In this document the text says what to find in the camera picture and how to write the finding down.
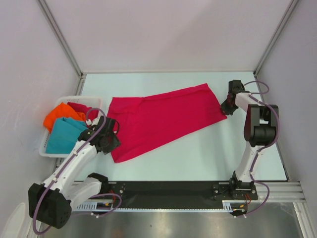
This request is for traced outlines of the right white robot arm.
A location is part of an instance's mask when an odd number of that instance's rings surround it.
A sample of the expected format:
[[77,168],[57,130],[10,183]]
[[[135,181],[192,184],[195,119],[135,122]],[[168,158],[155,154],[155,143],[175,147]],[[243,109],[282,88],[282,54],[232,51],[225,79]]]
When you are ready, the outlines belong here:
[[240,200],[247,194],[256,194],[254,172],[264,151],[275,144],[280,133],[279,107],[256,99],[245,89],[241,80],[228,83],[228,95],[221,104],[222,114],[233,115],[237,109],[246,113],[244,124],[245,151],[238,168],[233,172],[225,192]]

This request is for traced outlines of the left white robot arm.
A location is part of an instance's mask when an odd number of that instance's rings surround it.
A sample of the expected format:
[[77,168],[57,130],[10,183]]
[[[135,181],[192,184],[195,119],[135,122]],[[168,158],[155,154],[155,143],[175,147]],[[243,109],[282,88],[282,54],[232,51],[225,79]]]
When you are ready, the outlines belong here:
[[73,186],[77,175],[100,152],[110,153],[120,145],[119,124],[115,119],[100,116],[78,137],[74,148],[56,171],[41,184],[28,190],[29,216],[36,222],[60,229],[72,211],[92,197],[111,196],[106,176],[91,173],[79,185]]

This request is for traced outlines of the magenta t shirt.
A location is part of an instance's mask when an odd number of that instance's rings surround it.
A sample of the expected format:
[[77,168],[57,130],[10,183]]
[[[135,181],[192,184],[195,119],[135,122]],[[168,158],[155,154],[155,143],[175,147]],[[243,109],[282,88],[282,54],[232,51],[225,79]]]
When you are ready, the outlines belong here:
[[111,152],[122,163],[225,120],[208,84],[147,97],[114,97],[107,117],[118,122],[121,145]]

